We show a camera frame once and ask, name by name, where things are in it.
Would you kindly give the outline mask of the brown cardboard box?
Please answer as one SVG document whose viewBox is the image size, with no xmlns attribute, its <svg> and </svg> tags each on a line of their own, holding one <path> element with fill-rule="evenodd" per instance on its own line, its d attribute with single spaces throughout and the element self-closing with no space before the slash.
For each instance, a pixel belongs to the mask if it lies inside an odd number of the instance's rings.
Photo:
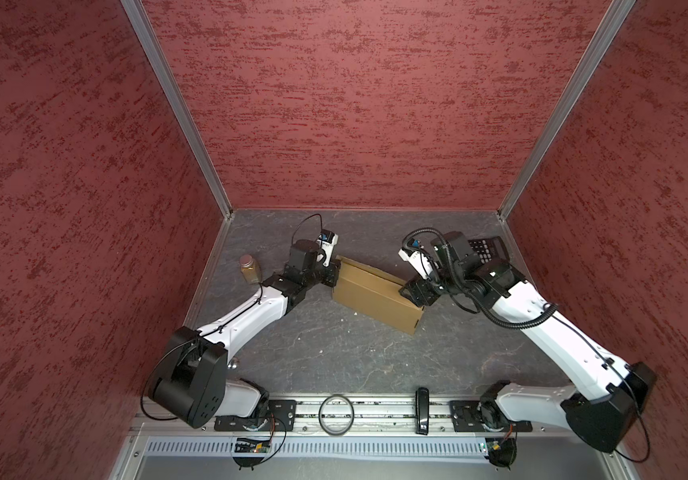
<svg viewBox="0 0 688 480">
<path fill-rule="evenodd" d="M 405 282 L 375 267 L 339 256 L 333 299 L 403 333 L 414 335 L 424 310 L 400 294 Z"/>
</svg>

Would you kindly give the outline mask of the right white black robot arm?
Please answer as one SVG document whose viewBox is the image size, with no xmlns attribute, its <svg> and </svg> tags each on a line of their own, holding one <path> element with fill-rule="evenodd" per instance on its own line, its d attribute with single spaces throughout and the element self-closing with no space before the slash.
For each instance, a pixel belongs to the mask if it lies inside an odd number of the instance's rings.
<svg viewBox="0 0 688 480">
<path fill-rule="evenodd" d="M 554 388 L 510 381 L 492 385 L 474 415 L 485 429 L 502 431 L 520 422 L 548 424 L 571 430 L 597 451 L 613 453 L 633 425 L 643 422 L 656 374 L 581 331 L 507 258 L 483 259 L 464 234 L 429 227 L 407 234 L 399 254 L 416 272 L 400 290 L 404 298 L 418 307 L 429 307 L 442 296 L 454 303 L 467 299 L 472 303 L 467 312 L 523 333 L 570 381 Z"/>
</svg>

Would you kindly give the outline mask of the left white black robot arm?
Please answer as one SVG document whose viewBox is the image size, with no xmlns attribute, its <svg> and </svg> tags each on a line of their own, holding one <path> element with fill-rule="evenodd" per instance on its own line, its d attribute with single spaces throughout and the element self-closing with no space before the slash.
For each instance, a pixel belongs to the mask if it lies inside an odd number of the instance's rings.
<svg viewBox="0 0 688 480">
<path fill-rule="evenodd" d="M 229 364 L 250 340 L 297 307 L 319 285 L 336 286 L 339 236 L 324 229 L 316 240 L 297 240 L 280 273 L 263 281 L 246 302 L 198 329 L 181 327 L 144 386 L 150 399 L 192 428 L 216 417 L 246 419 L 261 428 L 270 418 L 269 393 L 248 380 L 230 380 Z"/>
</svg>

